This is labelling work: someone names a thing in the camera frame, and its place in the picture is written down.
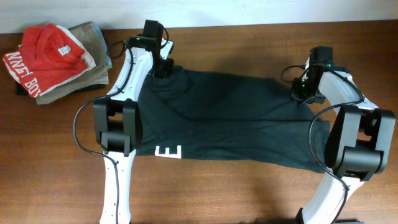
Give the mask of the dark green t-shirt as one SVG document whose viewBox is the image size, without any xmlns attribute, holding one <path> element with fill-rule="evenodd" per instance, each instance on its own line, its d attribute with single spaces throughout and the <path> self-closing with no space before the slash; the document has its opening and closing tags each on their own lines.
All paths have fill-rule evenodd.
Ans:
<svg viewBox="0 0 398 224">
<path fill-rule="evenodd" d="M 139 95 L 139 156 L 180 152 L 184 159 L 253 160 L 319 173 L 330 124 L 270 78 L 174 67 L 148 78 Z"/>
</svg>

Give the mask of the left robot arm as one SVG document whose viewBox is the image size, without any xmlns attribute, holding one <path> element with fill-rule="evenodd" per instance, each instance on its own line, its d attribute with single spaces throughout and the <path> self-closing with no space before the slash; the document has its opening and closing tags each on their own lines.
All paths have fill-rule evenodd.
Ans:
<svg viewBox="0 0 398 224">
<path fill-rule="evenodd" d="M 93 102 L 96 140 L 105 164 L 100 223 L 131 222 L 131 171 L 142 141 L 139 95 L 148 75 L 164 77 L 173 65 L 170 40 L 133 36 L 124 46 L 125 58 L 115 84 Z"/>
</svg>

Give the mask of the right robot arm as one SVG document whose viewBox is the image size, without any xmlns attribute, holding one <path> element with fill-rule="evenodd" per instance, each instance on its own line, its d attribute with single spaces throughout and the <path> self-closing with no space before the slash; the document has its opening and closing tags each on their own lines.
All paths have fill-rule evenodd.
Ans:
<svg viewBox="0 0 398 224">
<path fill-rule="evenodd" d="M 325 145 L 324 158 L 313 156 L 325 175 L 315 195 L 300 208 L 295 223 L 338 223 L 348 199 L 374 174 L 386 168 L 396 116 L 369 101 L 351 74 L 330 63 L 303 66 L 293 80 L 302 104 L 322 96 L 330 106 L 320 113 L 337 114 Z"/>
</svg>

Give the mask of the light blue folded garment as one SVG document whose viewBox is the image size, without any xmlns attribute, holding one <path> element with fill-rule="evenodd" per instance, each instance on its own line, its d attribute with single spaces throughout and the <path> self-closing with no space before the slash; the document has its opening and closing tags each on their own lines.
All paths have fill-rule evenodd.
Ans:
<svg viewBox="0 0 398 224">
<path fill-rule="evenodd" d="M 111 58 L 108 53 L 108 46 L 106 45 L 106 41 L 104 39 L 103 33 L 102 33 L 101 29 L 95 23 L 93 23 L 93 29 L 96 32 L 96 35 L 99 37 L 99 41 L 101 42 L 101 45 L 102 45 L 102 48 L 103 48 L 103 51 L 105 54 L 106 65 L 112 67 Z"/>
</svg>

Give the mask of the khaki folded garment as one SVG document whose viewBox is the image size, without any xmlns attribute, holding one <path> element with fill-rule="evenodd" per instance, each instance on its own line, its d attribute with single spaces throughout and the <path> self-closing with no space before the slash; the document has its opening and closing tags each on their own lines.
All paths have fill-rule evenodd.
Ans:
<svg viewBox="0 0 398 224">
<path fill-rule="evenodd" d="M 105 84 L 106 86 L 109 83 L 108 70 L 112 67 L 106 65 L 105 54 L 100 39 L 93 29 L 93 23 L 86 22 L 69 29 L 69 32 L 83 45 L 85 50 L 83 59 L 88 63 L 87 70 L 72 81 L 37 97 L 38 105 L 49 104 L 86 86 L 95 84 Z"/>
</svg>

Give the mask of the red folded t-shirt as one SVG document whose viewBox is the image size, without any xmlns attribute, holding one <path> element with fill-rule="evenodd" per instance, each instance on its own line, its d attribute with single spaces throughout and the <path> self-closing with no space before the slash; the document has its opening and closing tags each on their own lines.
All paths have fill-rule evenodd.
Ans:
<svg viewBox="0 0 398 224">
<path fill-rule="evenodd" d="M 72 81 L 88 68 L 83 45 L 52 23 L 25 30 L 19 48 L 2 56 L 9 74 L 36 98 Z"/>
</svg>

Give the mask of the black folded garment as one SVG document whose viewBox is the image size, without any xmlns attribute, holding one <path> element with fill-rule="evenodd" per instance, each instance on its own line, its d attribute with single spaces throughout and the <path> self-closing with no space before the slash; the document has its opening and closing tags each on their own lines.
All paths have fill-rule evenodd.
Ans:
<svg viewBox="0 0 398 224">
<path fill-rule="evenodd" d="M 79 90 L 75 90 L 72 93 L 100 90 L 100 89 L 103 89 L 104 87 L 105 87 L 105 84 L 95 84 L 95 85 L 86 86 Z M 18 82 L 16 82 L 16 95 L 18 95 L 18 96 L 28 96 L 29 95 L 28 92 Z"/>
</svg>

